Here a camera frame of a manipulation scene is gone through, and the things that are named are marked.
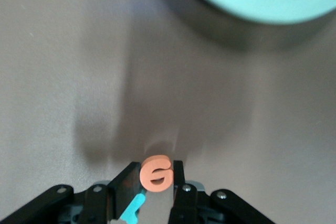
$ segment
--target orange toy letter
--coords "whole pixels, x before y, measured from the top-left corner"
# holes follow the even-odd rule
[[[173,182],[172,163],[165,155],[147,158],[141,165],[140,182],[142,186],[155,193],[165,191]]]

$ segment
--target screw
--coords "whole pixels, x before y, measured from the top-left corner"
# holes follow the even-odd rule
[[[191,191],[191,187],[190,187],[190,185],[184,185],[184,186],[182,187],[182,189],[183,189],[184,191]]]
[[[217,197],[220,198],[220,199],[226,199],[227,196],[226,196],[226,194],[224,192],[219,191],[217,193]]]
[[[100,191],[102,191],[102,187],[101,186],[95,186],[94,188],[93,188],[93,191],[95,192],[95,193],[98,193],[98,192],[100,192]]]
[[[62,193],[64,193],[66,190],[67,190],[67,189],[66,189],[65,187],[60,187],[60,188],[57,189],[56,192],[57,192],[58,194],[62,194]]]

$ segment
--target silver screw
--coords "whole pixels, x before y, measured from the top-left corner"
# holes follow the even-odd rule
[[[94,188],[93,188],[93,191],[95,192],[95,193],[98,193],[98,192],[100,192],[100,191],[102,191],[102,187],[101,186],[95,186]]]
[[[226,199],[227,196],[226,196],[226,194],[224,192],[219,191],[217,193],[217,197],[220,198],[220,199]]]
[[[62,193],[64,193],[66,190],[67,190],[67,189],[66,189],[65,187],[60,187],[60,188],[57,189],[56,192],[57,192],[58,194],[62,194]]]
[[[184,185],[184,186],[182,187],[182,189],[183,189],[184,191],[191,191],[191,187],[190,187],[190,185]]]

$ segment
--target gray table surface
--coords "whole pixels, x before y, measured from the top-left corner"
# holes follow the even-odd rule
[[[335,15],[287,48],[247,24],[240,48],[169,1],[0,0],[0,219],[166,154],[275,223],[334,224]],[[149,194],[140,223],[167,223],[171,196]]]

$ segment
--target gray surface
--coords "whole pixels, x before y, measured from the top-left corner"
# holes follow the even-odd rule
[[[209,40],[165,0],[0,0],[0,31],[0,219],[163,153],[276,223],[335,223],[334,15],[286,50]]]

